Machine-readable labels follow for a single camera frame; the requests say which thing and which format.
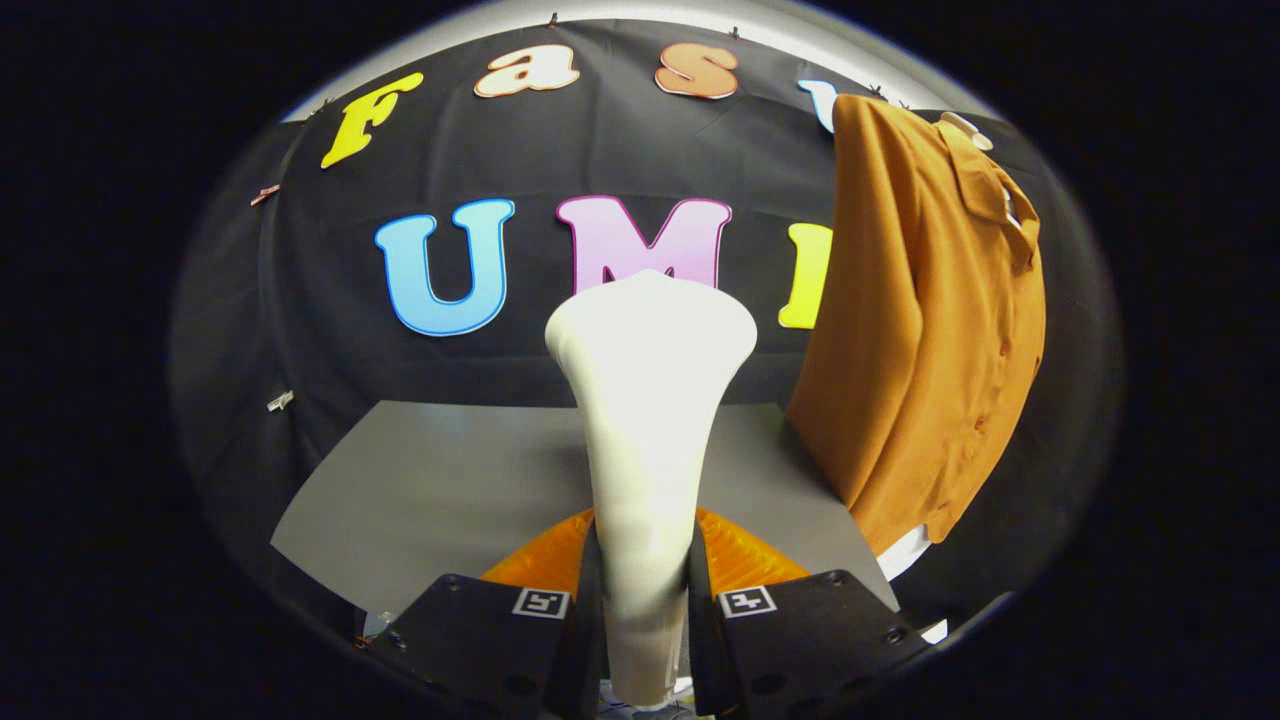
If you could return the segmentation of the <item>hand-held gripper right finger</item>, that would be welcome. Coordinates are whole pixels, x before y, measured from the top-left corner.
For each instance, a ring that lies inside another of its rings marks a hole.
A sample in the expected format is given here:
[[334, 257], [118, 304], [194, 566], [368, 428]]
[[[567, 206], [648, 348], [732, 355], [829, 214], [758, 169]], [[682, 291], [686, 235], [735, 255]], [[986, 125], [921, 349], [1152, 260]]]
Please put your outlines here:
[[713, 717], [855, 717], [931, 643], [850, 571], [810, 574], [699, 509], [687, 556], [696, 710]]

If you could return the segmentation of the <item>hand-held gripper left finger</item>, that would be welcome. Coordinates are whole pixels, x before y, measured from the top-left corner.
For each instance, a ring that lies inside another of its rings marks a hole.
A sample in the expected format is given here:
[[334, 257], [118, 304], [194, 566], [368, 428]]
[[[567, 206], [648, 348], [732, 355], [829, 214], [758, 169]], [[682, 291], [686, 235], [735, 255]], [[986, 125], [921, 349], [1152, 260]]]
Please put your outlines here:
[[585, 510], [481, 577], [439, 577], [366, 637], [365, 652], [425, 696], [429, 719], [593, 719], [602, 603], [602, 553]]

